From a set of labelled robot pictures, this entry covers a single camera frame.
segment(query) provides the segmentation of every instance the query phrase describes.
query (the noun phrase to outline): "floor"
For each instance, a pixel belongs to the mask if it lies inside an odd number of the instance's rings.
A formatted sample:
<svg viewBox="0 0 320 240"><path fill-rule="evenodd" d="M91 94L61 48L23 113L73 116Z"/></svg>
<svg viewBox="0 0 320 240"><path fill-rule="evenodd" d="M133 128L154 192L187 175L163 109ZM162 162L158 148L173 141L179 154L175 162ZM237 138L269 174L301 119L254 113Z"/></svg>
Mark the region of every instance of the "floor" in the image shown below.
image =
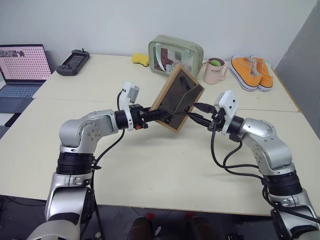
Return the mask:
<svg viewBox="0 0 320 240"><path fill-rule="evenodd" d="M10 198L0 195L0 239L24 240L45 221L45 202ZM227 240L230 233L243 235L245 240L278 239L269 217L253 219L243 215L106 205L99 206L99 212L107 240L126 240L133 221L139 216L152 219L153 232L160 230L155 240L191 240L188 222L193 216L206 218L215 227L220 240ZM93 214L82 240L93 239L97 232L99 227Z"/></svg>

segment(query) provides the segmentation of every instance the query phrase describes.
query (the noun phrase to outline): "laptop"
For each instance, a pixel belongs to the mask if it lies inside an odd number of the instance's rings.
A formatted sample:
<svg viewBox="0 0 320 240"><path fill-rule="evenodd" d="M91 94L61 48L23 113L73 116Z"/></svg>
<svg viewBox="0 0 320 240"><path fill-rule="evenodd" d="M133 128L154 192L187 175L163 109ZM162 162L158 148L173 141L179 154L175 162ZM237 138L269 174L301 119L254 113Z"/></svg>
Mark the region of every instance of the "laptop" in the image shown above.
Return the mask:
<svg viewBox="0 0 320 240"><path fill-rule="evenodd" d="M0 45L0 113L22 113L51 76L42 44Z"/></svg>

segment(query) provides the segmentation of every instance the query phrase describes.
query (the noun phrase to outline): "white wall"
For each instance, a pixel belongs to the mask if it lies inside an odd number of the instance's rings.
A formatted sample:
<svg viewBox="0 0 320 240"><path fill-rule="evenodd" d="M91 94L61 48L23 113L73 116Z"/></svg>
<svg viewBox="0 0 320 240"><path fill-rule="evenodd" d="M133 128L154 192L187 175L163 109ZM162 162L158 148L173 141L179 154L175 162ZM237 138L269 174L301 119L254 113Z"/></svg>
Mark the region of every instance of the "white wall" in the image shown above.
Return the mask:
<svg viewBox="0 0 320 240"><path fill-rule="evenodd" d="M51 67L73 49L148 53L158 34L204 57L256 54L277 66L317 0L0 0L0 44L42 43Z"/></svg>

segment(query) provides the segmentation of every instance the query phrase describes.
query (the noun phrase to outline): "wooden picture frame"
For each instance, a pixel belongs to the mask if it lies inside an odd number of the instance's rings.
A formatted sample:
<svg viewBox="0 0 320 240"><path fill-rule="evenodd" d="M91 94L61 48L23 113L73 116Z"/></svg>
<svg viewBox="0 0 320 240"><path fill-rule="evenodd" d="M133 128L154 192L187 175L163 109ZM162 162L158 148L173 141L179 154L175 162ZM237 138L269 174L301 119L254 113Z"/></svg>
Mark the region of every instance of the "wooden picture frame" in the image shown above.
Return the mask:
<svg viewBox="0 0 320 240"><path fill-rule="evenodd" d="M178 133L185 124L188 115L186 112L174 113L174 111L176 110L177 105L181 103L185 94L195 87L197 87L195 95L192 98L189 97L188 99L185 99L184 101L188 106L185 110L187 112L192 111L192 104L199 100L205 89L187 69L185 69L181 64L177 65L150 108L150 111L156 109L165 109L168 111L167 117L164 116L164 119L157 120L156 122L175 133ZM171 119L174 119L175 121L174 126L171 124Z"/></svg>

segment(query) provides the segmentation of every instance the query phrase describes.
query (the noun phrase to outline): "laptop keyboard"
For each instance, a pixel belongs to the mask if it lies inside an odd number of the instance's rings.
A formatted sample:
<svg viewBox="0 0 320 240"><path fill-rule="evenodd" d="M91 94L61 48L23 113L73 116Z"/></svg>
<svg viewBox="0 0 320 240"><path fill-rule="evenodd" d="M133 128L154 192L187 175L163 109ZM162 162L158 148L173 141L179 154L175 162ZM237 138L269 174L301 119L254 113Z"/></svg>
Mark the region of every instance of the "laptop keyboard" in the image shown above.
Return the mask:
<svg viewBox="0 0 320 240"><path fill-rule="evenodd" d="M9 86L5 85L0 90L0 97L7 98L32 98L40 86Z"/></svg>
<svg viewBox="0 0 320 240"><path fill-rule="evenodd" d="M0 139L5 135L8 129L9 129L8 126L0 125Z"/></svg>

